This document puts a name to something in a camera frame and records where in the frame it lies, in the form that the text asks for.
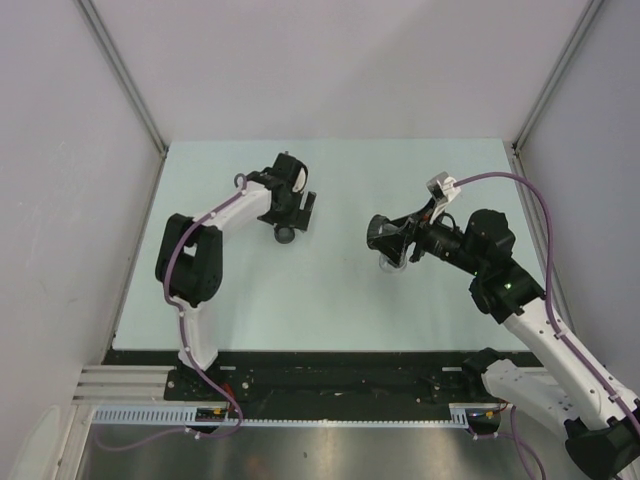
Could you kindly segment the clear elbow fitting with grey nut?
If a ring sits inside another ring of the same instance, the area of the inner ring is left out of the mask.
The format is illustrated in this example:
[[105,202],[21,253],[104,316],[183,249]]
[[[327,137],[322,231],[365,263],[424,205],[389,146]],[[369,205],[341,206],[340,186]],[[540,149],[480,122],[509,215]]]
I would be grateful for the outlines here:
[[385,272],[400,272],[406,267],[407,217],[394,220],[374,215],[366,230],[366,245],[379,254],[379,266]]

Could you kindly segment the dark grey threaded ring nut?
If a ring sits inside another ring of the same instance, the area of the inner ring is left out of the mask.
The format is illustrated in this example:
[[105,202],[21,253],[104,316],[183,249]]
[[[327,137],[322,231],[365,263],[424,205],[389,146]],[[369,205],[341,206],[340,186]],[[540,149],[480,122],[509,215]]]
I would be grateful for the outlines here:
[[295,240],[295,230],[287,226],[276,226],[274,228],[274,238],[281,245],[287,245]]

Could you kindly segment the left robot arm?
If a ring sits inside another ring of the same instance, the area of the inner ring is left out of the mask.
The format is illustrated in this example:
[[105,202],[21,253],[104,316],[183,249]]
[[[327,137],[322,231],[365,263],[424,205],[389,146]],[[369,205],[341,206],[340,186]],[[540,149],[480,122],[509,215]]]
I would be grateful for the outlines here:
[[200,215],[174,214],[165,225],[155,266],[164,299],[177,310],[179,359],[191,367],[186,387],[197,398],[214,397],[221,376],[209,368],[218,356],[210,323],[202,318],[205,305],[223,280],[224,242],[254,221],[273,227],[275,240],[291,243],[308,229],[316,199],[308,192],[308,167],[287,152],[260,171],[234,177],[234,193]]

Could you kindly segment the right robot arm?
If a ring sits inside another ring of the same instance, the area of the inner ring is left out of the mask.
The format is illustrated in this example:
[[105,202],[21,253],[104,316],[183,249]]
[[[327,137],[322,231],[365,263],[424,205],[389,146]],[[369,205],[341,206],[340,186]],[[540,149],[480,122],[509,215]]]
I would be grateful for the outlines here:
[[390,220],[375,215],[366,243],[393,269],[431,254],[468,273],[471,298],[517,337],[553,378],[547,384],[485,348],[461,376],[473,401],[490,395],[512,404],[555,434],[590,479],[612,479],[639,457],[639,397],[616,380],[546,306],[539,283],[512,257],[515,234],[504,213],[481,209],[465,229],[446,224],[435,201]]

